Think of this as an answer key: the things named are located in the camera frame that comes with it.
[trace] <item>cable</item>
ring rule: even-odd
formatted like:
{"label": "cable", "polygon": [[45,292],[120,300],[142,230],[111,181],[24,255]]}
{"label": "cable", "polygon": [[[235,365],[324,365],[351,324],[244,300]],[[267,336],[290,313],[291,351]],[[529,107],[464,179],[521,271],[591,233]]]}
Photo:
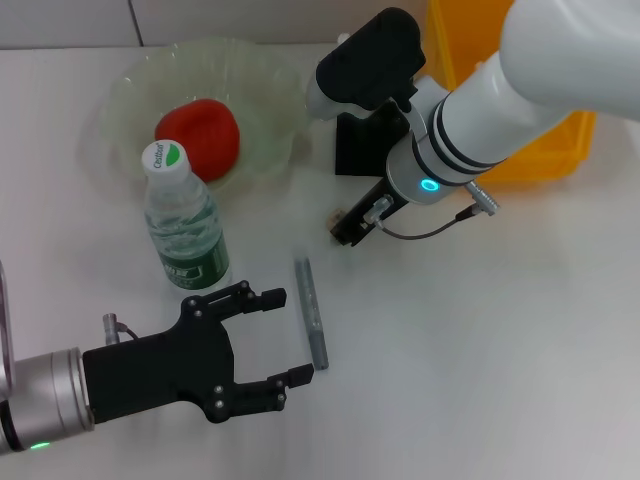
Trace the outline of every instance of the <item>cable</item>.
{"label": "cable", "polygon": [[433,237],[434,235],[444,232],[447,228],[453,227],[456,223],[458,223],[458,221],[454,218],[449,223],[445,223],[440,228],[437,228],[434,231],[429,233],[423,233],[422,235],[400,235],[399,233],[392,232],[391,230],[388,230],[383,226],[379,226],[378,228],[380,228],[380,230],[382,230],[387,235],[391,235],[392,237],[399,238],[400,240],[421,240],[423,238]]}
{"label": "cable", "polygon": [[133,338],[134,340],[139,340],[140,337],[138,337],[135,333],[133,333],[131,331],[131,329],[129,327],[127,327],[124,323],[122,322],[117,322],[116,323],[116,328],[118,329],[118,332],[120,333],[126,333],[127,335],[129,335],[131,338]]}
{"label": "cable", "polygon": [[127,327],[127,329],[124,331],[124,333],[126,333],[127,335],[129,335],[129,336],[130,336],[131,338],[133,338],[134,340],[139,340],[139,339],[140,339],[140,337],[138,337],[135,333],[133,333],[133,332],[131,331],[131,329],[129,329],[128,327]]}
{"label": "cable", "polygon": [[477,206],[477,204],[473,204],[468,206],[467,208],[465,208],[464,210],[458,212],[456,214],[456,218],[454,218],[453,220],[451,220],[448,223],[445,223],[443,226],[441,226],[440,228],[436,228],[435,230],[429,232],[429,233],[423,233],[422,235],[401,235],[399,233],[396,232],[392,232],[391,230],[387,229],[381,221],[377,221],[376,222],[376,227],[378,227],[380,230],[382,230],[384,233],[386,233],[387,235],[390,235],[394,238],[399,238],[400,240],[422,240],[423,238],[429,238],[429,237],[433,237],[439,233],[444,232],[447,228],[453,227],[456,223],[460,223],[463,220],[466,220],[468,218],[474,217],[476,216],[478,213],[480,213],[481,210],[480,208]]}

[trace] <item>green label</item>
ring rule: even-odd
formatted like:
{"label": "green label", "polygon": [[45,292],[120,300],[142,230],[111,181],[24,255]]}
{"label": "green label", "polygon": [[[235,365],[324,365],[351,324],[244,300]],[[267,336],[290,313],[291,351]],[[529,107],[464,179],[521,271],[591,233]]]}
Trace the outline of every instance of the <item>green label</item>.
{"label": "green label", "polygon": [[175,145],[170,145],[169,153],[167,153],[167,167],[170,167],[178,160],[180,160],[180,150]]}
{"label": "green label", "polygon": [[222,235],[215,247],[200,257],[179,260],[159,255],[169,280],[185,290],[210,287],[220,280],[229,268],[229,254]]}

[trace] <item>connector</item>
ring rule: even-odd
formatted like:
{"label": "connector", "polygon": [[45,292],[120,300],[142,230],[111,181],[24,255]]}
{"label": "connector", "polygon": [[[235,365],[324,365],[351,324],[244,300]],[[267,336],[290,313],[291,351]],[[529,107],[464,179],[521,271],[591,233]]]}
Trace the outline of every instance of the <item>connector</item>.
{"label": "connector", "polygon": [[467,183],[464,188],[466,188],[467,192],[471,194],[471,197],[478,207],[480,207],[480,210],[490,217],[496,214],[500,205],[498,205],[498,202],[496,202],[480,185],[472,181]]}
{"label": "connector", "polygon": [[104,324],[105,344],[113,345],[120,343],[120,336],[118,335],[118,319],[116,314],[107,313],[102,317],[102,323]]}
{"label": "connector", "polygon": [[391,195],[384,195],[373,203],[373,207],[362,218],[369,225],[377,224],[380,221],[380,217],[384,212],[389,210],[393,205],[393,197]]}

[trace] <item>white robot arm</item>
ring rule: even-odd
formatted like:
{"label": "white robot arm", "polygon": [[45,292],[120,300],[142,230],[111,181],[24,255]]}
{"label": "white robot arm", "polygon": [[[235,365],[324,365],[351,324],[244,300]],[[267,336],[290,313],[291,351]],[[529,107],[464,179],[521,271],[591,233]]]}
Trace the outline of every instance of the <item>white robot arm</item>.
{"label": "white robot arm", "polygon": [[[399,35],[410,30],[411,23],[415,24],[408,14],[387,9],[323,60],[308,88],[310,114],[327,119],[338,112],[356,113],[357,107],[369,113],[375,110],[372,106],[380,107],[341,102],[344,97],[337,98],[331,88],[324,87],[326,77],[335,74],[348,84],[345,73],[349,71],[341,63],[356,63],[362,70],[361,61],[354,56],[370,39],[377,50],[381,41],[395,42],[398,50],[416,57],[415,35]],[[407,202],[435,203],[457,187],[467,188],[479,204],[479,198],[491,204],[474,179],[573,110],[640,120],[638,25],[640,4],[631,0],[516,0],[504,23],[500,50],[454,92],[448,94],[426,77],[413,91],[403,87],[405,97],[388,95],[410,129],[388,151],[380,175],[383,184],[369,192],[332,234],[343,244],[355,245],[373,229],[368,221],[384,219],[383,212],[388,216]],[[349,45],[353,38],[358,44],[355,48]],[[393,47],[390,50],[389,58],[406,62],[398,59]],[[323,65],[327,59],[331,70]],[[386,71],[396,71],[393,62],[381,63]],[[389,83],[376,70],[367,74],[370,82]],[[357,113],[363,117],[362,109]]]}

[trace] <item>black bracket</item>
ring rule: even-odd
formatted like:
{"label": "black bracket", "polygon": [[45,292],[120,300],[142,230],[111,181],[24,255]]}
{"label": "black bracket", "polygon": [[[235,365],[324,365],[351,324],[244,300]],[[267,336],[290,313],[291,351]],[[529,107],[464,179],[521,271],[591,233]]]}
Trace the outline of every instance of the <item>black bracket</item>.
{"label": "black bracket", "polygon": [[407,133],[409,122],[393,102],[386,102],[365,119],[339,115],[335,174],[385,177],[387,156]]}
{"label": "black bracket", "polygon": [[233,349],[222,321],[241,313],[284,307],[284,289],[256,295],[246,281],[183,300],[169,330],[89,350],[83,355],[89,404],[96,423],[179,401],[198,405],[207,420],[280,411],[285,387],[311,382],[312,364],[265,381],[234,381]]}

